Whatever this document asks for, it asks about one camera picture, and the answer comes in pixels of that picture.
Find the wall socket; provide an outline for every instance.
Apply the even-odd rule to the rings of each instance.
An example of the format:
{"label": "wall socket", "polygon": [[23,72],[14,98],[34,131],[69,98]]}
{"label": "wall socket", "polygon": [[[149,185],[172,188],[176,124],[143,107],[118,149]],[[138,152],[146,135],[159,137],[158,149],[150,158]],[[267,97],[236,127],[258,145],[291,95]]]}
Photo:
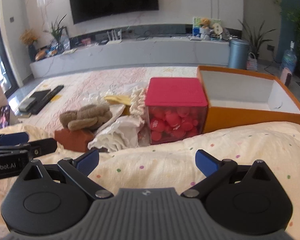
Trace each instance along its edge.
{"label": "wall socket", "polygon": [[267,50],[274,52],[274,46],[267,45]]}

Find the white wall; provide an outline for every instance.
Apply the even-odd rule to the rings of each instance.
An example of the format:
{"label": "white wall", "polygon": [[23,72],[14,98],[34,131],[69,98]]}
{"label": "white wall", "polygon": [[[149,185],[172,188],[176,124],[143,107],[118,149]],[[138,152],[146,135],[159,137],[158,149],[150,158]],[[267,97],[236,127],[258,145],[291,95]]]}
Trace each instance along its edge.
{"label": "white wall", "polygon": [[259,30],[262,22],[265,20],[263,27],[264,31],[277,29],[265,36],[265,39],[273,41],[264,43],[260,48],[259,58],[272,61],[272,52],[267,50],[267,44],[275,46],[274,55],[277,54],[280,29],[281,29],[281,8],[279,5],[274,4],[273,0],[244,0],[244,19],[249,27],[256,31]]}
{"label": "white wall", "polygon": [[31,75],[30,58],[27,47],[19,40],[29,23],[26,16],[25,0],[0,0],[0,29],[8,59],[18,83]]}
{"label": "white wall", "polygon": [[48,45],[52,37],[42,32],[51,22],[67,14],[63,25],[70,36],[110,28],[144,24],[192,24],[194,16],[219,18],[224,26],[241,30],[243,0],[159,0],[159,11],[132,12],[101,17],[74,25],[69,0],[25,0],[30,27],[38,35],[39,47]]}

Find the remote control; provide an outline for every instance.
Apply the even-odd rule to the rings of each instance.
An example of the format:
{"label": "remote control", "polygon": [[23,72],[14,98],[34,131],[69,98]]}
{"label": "remote control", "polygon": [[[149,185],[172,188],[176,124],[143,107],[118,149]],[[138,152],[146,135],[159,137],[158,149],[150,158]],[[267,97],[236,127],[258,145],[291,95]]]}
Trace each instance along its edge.
{"label": "remote control", "polygon": [[63,85],[57,86],[54,90],[49,92],[40,102],[38,102],[31,110],[32,114],[38,114],[50,100],[64,88]]}

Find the polka dot blanket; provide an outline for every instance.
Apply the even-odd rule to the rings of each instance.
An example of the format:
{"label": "polka dot blanket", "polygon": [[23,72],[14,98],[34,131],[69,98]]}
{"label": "polka dot blanket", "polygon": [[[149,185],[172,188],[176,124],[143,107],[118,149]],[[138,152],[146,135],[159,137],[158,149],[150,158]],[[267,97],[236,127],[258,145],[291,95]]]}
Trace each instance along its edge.
{"label": "polka dot blanket", "polygon": [[[26,131],[31,140],[48,137],[40,128],[17,125],[0,133]],[[100,162],[89,178],[114,194],[119,188],[174,187],[180,194],[205,178],[197,169],[194,156],[203,149],[222,160],[230,158],[249,165],[263,159],[271,168],[293,204],[293,215],[286,232],[300,240],[300,125],[270,122],[218,130],[183,141],[100,154]],[[44,164],[81,153],[58,146],[54,154],[41,157]],[[15,178],[0,181],[0,205]],[[7,234],[0,215],[0,236]]]}

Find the red box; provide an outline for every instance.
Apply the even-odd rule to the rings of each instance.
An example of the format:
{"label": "red box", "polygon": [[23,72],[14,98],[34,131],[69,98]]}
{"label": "red box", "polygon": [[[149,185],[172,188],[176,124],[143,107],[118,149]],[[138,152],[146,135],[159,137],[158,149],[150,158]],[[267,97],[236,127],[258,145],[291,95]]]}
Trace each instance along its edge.
{"label": "red box", "polygon": [[151,144],[201,133],[208,102],[197,78],[151,78],[145,103]]}

